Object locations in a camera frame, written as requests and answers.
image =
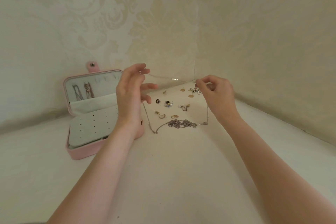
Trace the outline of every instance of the tangled necklace chain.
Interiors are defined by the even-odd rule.
[[[143,107],[145,109],[145,112],[146,112],[146,116],[147,116],[147,119],[148,119],[148,126],[149,128],[151,129],[151,131],[154,133],[154,134],[157,134],[158,133],[158,129],[163,127],[164,125],[167,125],[169,127],[174,127],[174,128],[186,128],[186,127],[193,127],[193,128],[197,128],[197,125],[208,125],[208,121],[209,121],[209,107],[207,106],[207,122],[203,122],[203,123],[193,123],[189,120],[170,120],[169,122],[166,122],[165,124],[162,124],[161,126],[159,126],[157,128],[156,131],[154,131],[152,129],[152,125],[151,125],[151,122],[149,121],[149,117],[148,117],[148,113],[147,113],[147,110],[146,110],[146,107],[145,107],[145,104],[143,104]]]

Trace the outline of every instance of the white tabletop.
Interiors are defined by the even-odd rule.
[[[146,105],[153,128],[171,115],[206,119],[192,84],[151,93]],[[163,106],[164,101],[174,106]],[[183,112],[177,106],[191,107]],[[295,171],[336,205],[336,147],[236,101],[241,116]],[[154,110],[166,113],[159,119]],[[231,138],[210,113],[209,125],[149,130],[129,153],[111,208],[110,223],[267,223],[259,194]],[[0,222],[46,221],[93,156],[72,160],[65,150],[65,117],[0,136]]]

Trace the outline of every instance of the chain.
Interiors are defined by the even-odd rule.
[[[157,134],[158,133],[158,129],[163,127],[164,125],[167,125],[169,127],[175,127],[175,128],[186,128],[186,127],[193,127],[193,128],[197,128],[197,125],[208,125],[208,121],[209,121],[209,107],[207,106],[207,122],[203,122],[203,123],[193,123],[189,120],[170,120],[169,122],[166,122],[165,124],[162,124],[161,126],[159,126],[157,128],[156,131],[154,131],[152,129],[152,125],[151,125],[151,122],[149,120],[149,116],[148,116],[148,113],[147,113],[147,110],[146,110],[146,107],[145,107],[145,104],[142,103],[144,109],[145,109],[145,112],[146,112],[146,116],[147,116],[147,119],[148,119],[148,126],[149,128],[151,129],[151,131],[154,133],[154,134]]]

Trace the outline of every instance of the pink jewelry box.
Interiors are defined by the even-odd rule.
[[[78,120],[79,116],[87,117],[88,113],[97,113],[100,112],[99,110],[103,111],[105,108],[107,110],[107,108],[110,109],[111,106],[117,106],[115,90],[122,74],[122,70],[115,69],[100,71],[98,64],[94,61],[89,61],[86,66],[89,73],[68,77],[63,82],[69,113],[75,117],[72,122],[75,119]],[[136,138],[141,137],[144,132],[142,120],[140,120],[140,122],[142,126],[138,131]],[[102,137],[96,138],[94,141],[82,146],[79,144],[80,146],[73,148],[69,144],[70,132],[71,126],[69,127],[65,147],[72,159],[82,159],[94,155],[105,143],[106,137]]]

